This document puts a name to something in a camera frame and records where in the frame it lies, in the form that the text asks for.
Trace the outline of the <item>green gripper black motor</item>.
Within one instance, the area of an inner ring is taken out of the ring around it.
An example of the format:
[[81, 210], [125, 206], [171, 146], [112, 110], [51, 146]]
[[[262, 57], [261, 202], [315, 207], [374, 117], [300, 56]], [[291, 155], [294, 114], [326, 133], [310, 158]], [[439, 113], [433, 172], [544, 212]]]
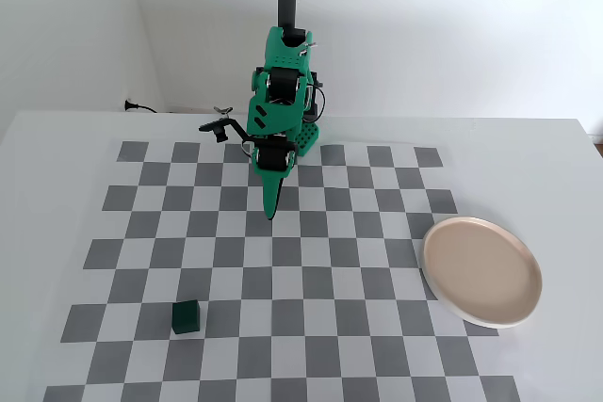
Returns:
[[298, 151], [295, 141], [284, 135], [252, 137], [256, 155], [253, 164], [263, 185], [263, 206], [268, 220], [273, 220], [284, 183], [283, 173], [289, 166], [290, 155]]

